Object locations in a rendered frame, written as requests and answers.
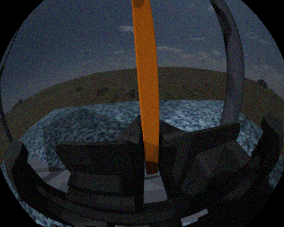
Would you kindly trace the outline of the white hoop with orange handle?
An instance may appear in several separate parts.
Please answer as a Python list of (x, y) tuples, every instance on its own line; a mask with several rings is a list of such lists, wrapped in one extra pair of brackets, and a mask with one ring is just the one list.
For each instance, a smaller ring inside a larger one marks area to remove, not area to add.
[(136, 69), (146, 174), (158, 173), (159, 76), (150, 0), (132, 0)]

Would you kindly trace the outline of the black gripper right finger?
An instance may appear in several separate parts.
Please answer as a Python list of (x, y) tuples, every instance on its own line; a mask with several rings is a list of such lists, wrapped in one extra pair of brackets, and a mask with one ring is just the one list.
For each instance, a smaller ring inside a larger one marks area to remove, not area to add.
[(168, 200), (180, 197), (178, 192), (197, 154), (236, 140), (239, 134), (238, 122), (188, 133), (159, 119), (158, 169)]

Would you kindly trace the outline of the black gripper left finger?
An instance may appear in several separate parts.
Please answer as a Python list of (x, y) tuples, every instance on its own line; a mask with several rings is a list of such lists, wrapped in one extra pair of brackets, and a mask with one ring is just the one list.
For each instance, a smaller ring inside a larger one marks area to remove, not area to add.
[(69, 172), (123, 176), (137, 202), (144, 204), (145, 149), (141, 115), (113, 141), (56, 144), (56, 153)]

